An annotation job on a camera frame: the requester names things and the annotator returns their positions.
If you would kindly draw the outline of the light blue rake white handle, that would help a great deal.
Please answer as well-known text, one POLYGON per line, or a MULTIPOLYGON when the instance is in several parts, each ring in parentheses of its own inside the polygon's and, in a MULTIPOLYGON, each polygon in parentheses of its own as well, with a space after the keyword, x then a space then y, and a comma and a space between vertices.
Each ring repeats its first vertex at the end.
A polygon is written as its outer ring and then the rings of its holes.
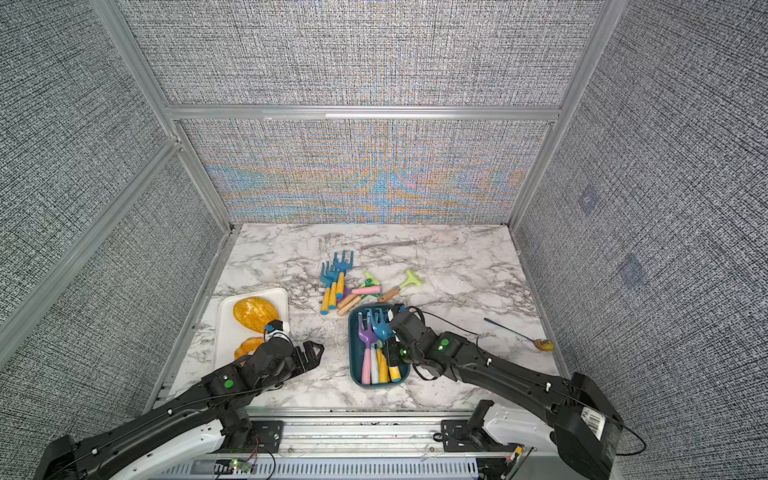
POLYGON ((371 345, 368 349, 368 380, 371 385, 376 385, 380 381, 379 365, 378 365, 378 349, 371 345))

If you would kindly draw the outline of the purple rake pink handle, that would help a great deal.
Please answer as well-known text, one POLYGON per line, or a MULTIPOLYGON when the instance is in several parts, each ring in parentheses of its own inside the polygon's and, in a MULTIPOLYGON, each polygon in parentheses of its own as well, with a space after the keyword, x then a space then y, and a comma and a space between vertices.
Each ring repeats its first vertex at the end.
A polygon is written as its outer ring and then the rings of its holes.
POLYGON ((362 366, 362 376, 361 381, 364 385, 371 385, 368 380, 368 352, 367 349, 371 345, 375 345, 377 342, 377 337, 373 331, 371 317, 370 316, 363 316, 362 312, 358 313, 358 336, 359 339, 363 342, 365 350, 364 350, 364 360, 363 360, 363 366, 362 366))

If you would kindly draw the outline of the teal plastic storage box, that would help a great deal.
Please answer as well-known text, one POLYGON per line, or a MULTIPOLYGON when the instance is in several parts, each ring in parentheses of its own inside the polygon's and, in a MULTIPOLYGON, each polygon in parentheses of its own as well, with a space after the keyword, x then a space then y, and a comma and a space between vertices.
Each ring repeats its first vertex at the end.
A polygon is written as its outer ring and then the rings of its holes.
POLYGON ((402 306, 385 303, 353 308, 348 316, 349 367, 363 389, 382 389, 403 383, 410 367, 398 356, 390 320, 402 306))

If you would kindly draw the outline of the light green tool wooden handle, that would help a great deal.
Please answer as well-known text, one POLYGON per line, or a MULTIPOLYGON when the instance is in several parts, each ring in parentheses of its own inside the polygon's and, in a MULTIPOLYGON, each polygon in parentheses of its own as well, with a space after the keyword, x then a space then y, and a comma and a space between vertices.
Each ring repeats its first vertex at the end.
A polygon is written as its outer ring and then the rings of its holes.
POLYGON ((392 300, 394 297, 399 295, 403 290, 405 290, 409 286, 421 286, 423 284, 423 280, 412 270, 407 269, 406 270, 406 280, 402 282, 400 285, 391 288, 390 290, 383 293, 379 298, 379 303, 387 303, 390 300, 392 300))

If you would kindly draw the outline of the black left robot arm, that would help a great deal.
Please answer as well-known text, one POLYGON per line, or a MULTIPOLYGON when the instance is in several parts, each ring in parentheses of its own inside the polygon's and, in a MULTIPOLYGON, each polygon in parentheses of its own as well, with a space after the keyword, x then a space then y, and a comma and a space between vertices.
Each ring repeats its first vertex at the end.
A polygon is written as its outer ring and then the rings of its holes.
POLYGON ((244 445, 251 430, 246 407, 257 396, 317 368, 325 348, 294 343, 281 330, 267 335, 251 354, 236 358, 165 404, 105 433, 51 442, 36 479, 114 479, 152 476, 161 456, 179 461, 227 446, 244 445))

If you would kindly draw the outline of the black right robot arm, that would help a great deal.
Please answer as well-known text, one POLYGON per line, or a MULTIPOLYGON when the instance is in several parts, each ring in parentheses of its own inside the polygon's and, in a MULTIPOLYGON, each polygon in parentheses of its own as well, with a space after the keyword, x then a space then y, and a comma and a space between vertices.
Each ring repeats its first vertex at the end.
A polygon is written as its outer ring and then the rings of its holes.
POLYGON ((428 327, 417 307, 394 306, 390 328, 405 363, 490 391, 552 428, 561 460, 588 479, 608 479, 624 430, 622 418, 589 377, 543 374, 502 359, 467 338, 428 327))

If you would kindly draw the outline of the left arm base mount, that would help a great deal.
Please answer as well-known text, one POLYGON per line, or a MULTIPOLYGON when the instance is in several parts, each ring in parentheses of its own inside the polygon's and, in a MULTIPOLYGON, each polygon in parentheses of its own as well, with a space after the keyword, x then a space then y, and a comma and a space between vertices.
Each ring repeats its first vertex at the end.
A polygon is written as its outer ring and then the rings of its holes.
POLYGON ((214 450, 216 454, 277 453, 284 435, 285 422, 271 417, 251 417, 251 425, 244 433, 236 433, 234 439, 227 437, 223 444, 214 450))

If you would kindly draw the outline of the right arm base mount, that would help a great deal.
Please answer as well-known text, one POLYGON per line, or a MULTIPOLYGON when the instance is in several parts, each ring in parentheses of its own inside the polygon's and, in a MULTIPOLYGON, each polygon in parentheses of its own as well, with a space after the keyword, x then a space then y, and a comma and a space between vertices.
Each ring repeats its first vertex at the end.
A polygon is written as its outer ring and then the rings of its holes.
POLYGON ((495 402, 481 400, 468 420, 442 420, 440 430, 432 438, 445 452, 511 452, 521 444, 499 442, 486 430, 486 415, 495 402))

